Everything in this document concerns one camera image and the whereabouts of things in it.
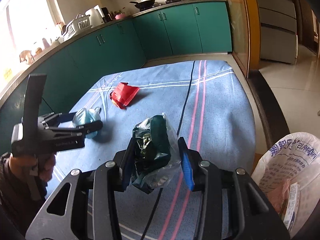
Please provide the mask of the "person's left hand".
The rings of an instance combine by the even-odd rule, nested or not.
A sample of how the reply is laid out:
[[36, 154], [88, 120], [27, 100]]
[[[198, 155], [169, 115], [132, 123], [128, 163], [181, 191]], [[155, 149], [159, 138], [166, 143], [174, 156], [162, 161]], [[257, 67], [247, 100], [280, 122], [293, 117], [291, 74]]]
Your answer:
[[[55, 159], [56, 153], [50, 154], [49, 158], [44, 163], [44, 167], [38, 172], [39, 178], [48, 182], [52, 179], [53, 169], [56, 164]], [[19, 180], [26, 182], [26, 177], [24, 172], [30, 170], [31, 168], [37, 166], [37, 159], [30, 155], [22, 155], [20, 157], [14, 157], [12, 154], [9, 158], [9, 167], [12, 174]]]

